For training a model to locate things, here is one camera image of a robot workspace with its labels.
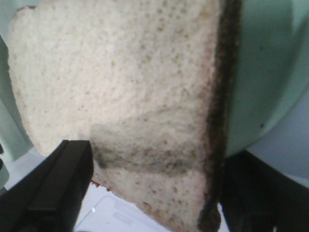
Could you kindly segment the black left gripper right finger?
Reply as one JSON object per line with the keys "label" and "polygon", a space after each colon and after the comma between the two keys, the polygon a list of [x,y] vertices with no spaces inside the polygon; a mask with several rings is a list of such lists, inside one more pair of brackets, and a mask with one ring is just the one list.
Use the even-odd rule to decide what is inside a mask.
{"label": "black left gripper right finger", "polygon": [[220,203],[231,232],[309,230],[309,189],[248,151],[225,159]]}

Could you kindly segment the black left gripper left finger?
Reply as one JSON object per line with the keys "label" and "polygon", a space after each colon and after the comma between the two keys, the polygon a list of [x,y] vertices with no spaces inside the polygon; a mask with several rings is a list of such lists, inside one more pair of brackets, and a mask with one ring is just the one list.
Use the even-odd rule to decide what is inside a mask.
{"label": "black left gripper left finger", "polygon": [[71,232],[94,172],[89,141],[64,140],[0,198],[2,232]]}

